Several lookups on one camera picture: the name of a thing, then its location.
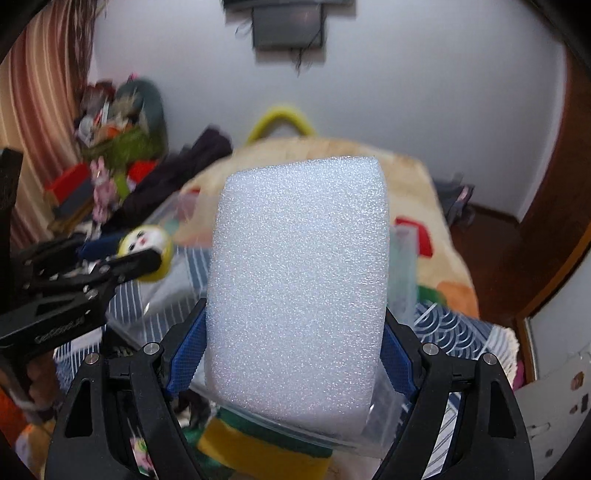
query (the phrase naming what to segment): metal screw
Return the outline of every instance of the metal screw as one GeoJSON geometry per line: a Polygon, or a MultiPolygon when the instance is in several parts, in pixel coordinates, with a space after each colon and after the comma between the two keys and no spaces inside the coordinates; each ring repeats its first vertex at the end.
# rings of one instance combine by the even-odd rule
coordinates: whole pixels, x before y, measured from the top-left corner
{"type": "Polygon", "coordinates": [[[423,345],[423,352],[427,355],[437,355],[439,353],[439,347],[435,343],[425,343],[423,345]]]}
{"type": "Polygon", "coordinates": [[[160,345],[154,342],[148,343],[144,346],[144,353],[146,355],[154,355],[155,353],[158,353],[158,350],[160,350],[160,345]]]}
{"type": "Polygon", "coordinates": [[[97,295],[99,294],[99,291],[96,288],[93,288],[89,291],[86,292],[86,298],[88,300],[92,300],[93,298],[95,298],[97,295]]]}
{"type": "Polygon", "coordinates": [[[482,355],[482,359],[489,365],[494,365],[497,362],[496,357],[492,353],[485,353],[482,355]]]}
{"type": "Polygon", "coordinates": [[[99,361],[99,354],[92,352],[89,353],[88,355],[86,355],[85,359],[84,359],[84,363],[92,365],[95,364],[99,361]]]}

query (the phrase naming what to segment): pink stuffed toy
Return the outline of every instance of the pink stuffed toy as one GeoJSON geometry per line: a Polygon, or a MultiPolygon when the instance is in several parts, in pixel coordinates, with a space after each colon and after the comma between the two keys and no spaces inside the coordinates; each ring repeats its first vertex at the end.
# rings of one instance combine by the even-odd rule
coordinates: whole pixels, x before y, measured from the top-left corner
{"type": "Polygon", "coordinates": [[[95,162],[90,162],[90,181],[95,187],[95,208],[92,210],[92,218],[96,223],[103,224],[109,219],[109,208],[117,202],[117,187],[105,168],[103,157],[95,162]]]}

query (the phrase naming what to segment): doll face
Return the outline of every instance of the doll face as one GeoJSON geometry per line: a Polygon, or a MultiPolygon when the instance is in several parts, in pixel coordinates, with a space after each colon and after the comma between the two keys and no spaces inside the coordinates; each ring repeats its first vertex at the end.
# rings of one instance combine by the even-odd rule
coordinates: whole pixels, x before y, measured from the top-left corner
{"type": "Polygon", "coordinates": [[[128,255],[150,248],[162,253],[169,242],[170,237],[160,227],[143,225],[123,239],[119,247],[119,255],[128,255]]]}

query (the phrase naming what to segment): yellow handle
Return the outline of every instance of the yellow handle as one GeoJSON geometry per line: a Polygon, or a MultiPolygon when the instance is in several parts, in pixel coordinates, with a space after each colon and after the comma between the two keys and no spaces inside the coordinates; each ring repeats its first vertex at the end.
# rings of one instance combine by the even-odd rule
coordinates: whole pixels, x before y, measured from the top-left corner
{"type": "Polygon", "coordinates": [[[265,136],[269,126],[278,120],[291,123],[303,137],[316,135],[316,131],[302,112],[290,106],[280,105],[272,107],[262,116],[246,139],[246,144],[250,145],[260,140],[265,136]]]}

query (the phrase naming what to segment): curtain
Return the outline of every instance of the curtain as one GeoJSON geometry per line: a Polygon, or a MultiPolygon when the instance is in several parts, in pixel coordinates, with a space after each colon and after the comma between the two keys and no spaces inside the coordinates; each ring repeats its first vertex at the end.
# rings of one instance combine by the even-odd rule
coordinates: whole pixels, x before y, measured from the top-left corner
{"type": "Polygon", "coordinates": [[[80,161],[73,136],[88,74],[96,0],[53,0],[0,65],[0,147],[24,153],[11,244],[50,237],[43,187],[80,161]]]}

